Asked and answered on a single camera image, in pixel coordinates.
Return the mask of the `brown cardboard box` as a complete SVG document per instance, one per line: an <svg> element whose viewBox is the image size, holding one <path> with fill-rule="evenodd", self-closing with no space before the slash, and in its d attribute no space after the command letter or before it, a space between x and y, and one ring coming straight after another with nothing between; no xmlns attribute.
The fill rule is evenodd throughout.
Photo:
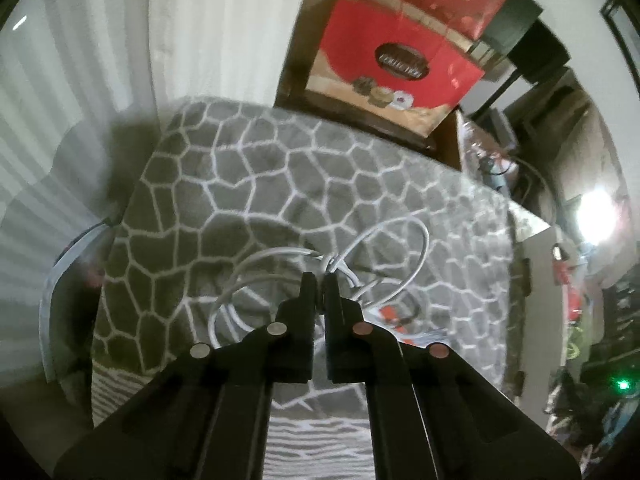
<svg viewBox="0 0 640 480"><path fill-rule="evenodd" d="M520 206L509 207L514 224L515 248L524 264L522 339L518 371L524 376L521 410L532 419L547 416L552 377L562 360L562 299L555 284L552 250L556 232Z"/></svg>

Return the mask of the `grey white patterned blanket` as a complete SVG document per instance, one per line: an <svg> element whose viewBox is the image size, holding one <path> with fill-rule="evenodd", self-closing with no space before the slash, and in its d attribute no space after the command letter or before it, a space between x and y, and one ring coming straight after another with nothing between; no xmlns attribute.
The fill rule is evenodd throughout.
<svg viewBox="0 0 640 480"><path fill-rule="evenodd" d="M169 124L115 236L92 344L104 422L180 353L267 324L324 257L360 281L370 321L445 341L506 378L514 244L485 185L333 122L224 100Z"/></svg>

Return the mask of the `red collection gift box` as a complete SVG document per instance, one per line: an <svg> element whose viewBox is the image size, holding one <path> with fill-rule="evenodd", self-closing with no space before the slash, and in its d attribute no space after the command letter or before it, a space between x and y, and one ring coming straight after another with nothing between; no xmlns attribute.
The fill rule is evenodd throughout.
<svg viewBox="0 0 640 480"><path fill-rule="evenodd" d="M373 0L336 0L306 89L426 138L484 76L438 32Z"/></svg>

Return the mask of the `black speaker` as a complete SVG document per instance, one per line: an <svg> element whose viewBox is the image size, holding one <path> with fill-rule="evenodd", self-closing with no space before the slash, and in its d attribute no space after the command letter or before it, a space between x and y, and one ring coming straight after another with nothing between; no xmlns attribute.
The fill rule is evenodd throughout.
<svg viewBox="0 0 640 480"><path fill-rule="evenodd" d="M551 29L537 20L508 54L530 84L540 84L570 62L570 54Z"/></svg>

